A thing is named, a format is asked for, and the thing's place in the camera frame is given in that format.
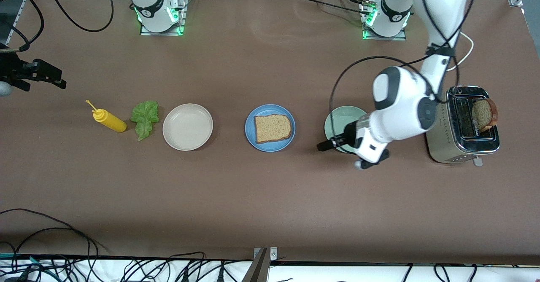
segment yellow squeeze bottle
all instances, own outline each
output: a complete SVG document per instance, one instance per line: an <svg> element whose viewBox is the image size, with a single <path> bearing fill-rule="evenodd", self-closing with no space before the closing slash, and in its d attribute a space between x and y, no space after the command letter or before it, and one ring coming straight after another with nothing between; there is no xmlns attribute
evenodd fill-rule
<svg viewBox="0 0 540 282"><path fill-rule="evenodd" d="M94 120L96 120L96 122L109 127L115 132L123 132L126 130L127 125L124 123L124 121L115 117L112 113L106 111L105 109L96 109L89 100L86 100L86 102L94 109L92 112L94 113Z"/></svg>

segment lettuce leaf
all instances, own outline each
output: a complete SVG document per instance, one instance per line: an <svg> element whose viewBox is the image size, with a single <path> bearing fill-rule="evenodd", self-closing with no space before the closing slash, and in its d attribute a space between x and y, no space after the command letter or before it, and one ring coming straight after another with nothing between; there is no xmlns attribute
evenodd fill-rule
<svg viewBox="0 0 540 282"><path fill-rule="evenodd" d="M137 104L131 111L131 120L137 123L135 126L135 132L139 135L137 140L148 138L152 131L152 123L159 122L158 102L146 101Z"/></svg>

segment tabletop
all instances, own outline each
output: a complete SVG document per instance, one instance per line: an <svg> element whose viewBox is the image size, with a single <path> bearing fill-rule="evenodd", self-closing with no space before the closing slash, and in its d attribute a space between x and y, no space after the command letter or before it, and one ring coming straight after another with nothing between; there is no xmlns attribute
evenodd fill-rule
<svg viewBox="0 0 540 282"><path fill-rule="evenodd" d="M392 142L390 159L357 171L355 157L320 153L332 86L366 56L423 56L427 32L408 22L405 42L363 40L358 15L305 0L195 0L184 36L140 36L130 0L114 0L103 32L73 26L52 0L35 0L45 30L21 59L63 71L66 90L43 82L0 99L0 203L69 222L106 255L168 256L188 250L245 259L276 246L285 260L538 263L540 112L538 56L521 9L476 0L463 31L475 42L461 84L481 86L499 110L501 148L472 163L443 165L424 136ZM325 0L354 8L345 0ZM108 0L60 0L87 28L109 17ZM39 19L27 4L19 30ZM22 41L13 38L12 47ZM468 50L460 40L458 58ZM371 85L390 61L351 69L334 105L374 110ZM445 87L454 82L448 72ZM127 121L115 133L85 99ZM140 142L129 121L140 102L159 103L160 122ZM162 121L184 103L211 113L200 149L174 150ZM296 122L291 145L258 151L245 138L248 114L278 104ZM52 222L0 217L2 238L20 240ZM85 241L50 232L22 253L85 254Z"/></svg>

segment blue plate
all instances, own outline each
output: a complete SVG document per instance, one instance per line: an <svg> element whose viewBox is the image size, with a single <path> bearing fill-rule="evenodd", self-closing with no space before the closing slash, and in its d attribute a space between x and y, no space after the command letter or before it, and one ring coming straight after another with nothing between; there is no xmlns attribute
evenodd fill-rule
<svg viewBox="0 0 540 282"><path fill-rule="evenodd" d="M277 142L264 142L262 144L257 144L257 132L255 130L255 116L256 115L285 115L289 118L289 121L291 121L291 136L288 139L280 140ZM275 104L266 104L259 106L255 108L251 113L247 116L246 119L246 138L247 140L253 145L253 147L257 148L258 150L265 151L267 153L273 153L274 151L280 151L283 148L287 147L289 145L293 138L294 133L296 132L296 126L294 124L293 115L291 113Z"/></svg>

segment plate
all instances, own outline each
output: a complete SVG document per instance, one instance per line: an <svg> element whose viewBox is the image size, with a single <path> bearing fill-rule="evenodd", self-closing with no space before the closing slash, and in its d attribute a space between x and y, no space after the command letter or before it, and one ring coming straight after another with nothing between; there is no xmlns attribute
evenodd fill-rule
<svg viewBox="0 0 540 282"><path fill-rule="evenodd" d="M263 142L262 144L257 144L257 131L255 130L255 116L265 116L265 115L285 115L291 121L291 136L288 139L280 140L277 142ZM275 104L266 104L255 108L247 116L246 119L246 138L253 147L257 148L260 151L265 151L267 153L273 153L274 151L280 151L283 148L287 147L294 138L294 133L296 132L296 125L294 123L293 115L291 113Z"/></svg>
<svg viewBox="0 0 540 282"><path fill-rule="evenodd" d="M189 151L204 145L214 129L214 121L206 108L184 104L174 108L163 122L163 137L174 149Z"/></svg>
<svg viewBox="0 0 540 282"><path fill-rule="evenodd" d="M354 106L342 106L332 110L332 115L334 116L334 128L336 134L342 134L345 126L350 122L354 122L359 119L362 115L365 115L366 111ZM332 137L332 124L330 122L330 115L326 117L324 121L324 134L326 134L326 139L329 140ZM354 153L354 148L349 145L341 146L341 148Z"/></svg>

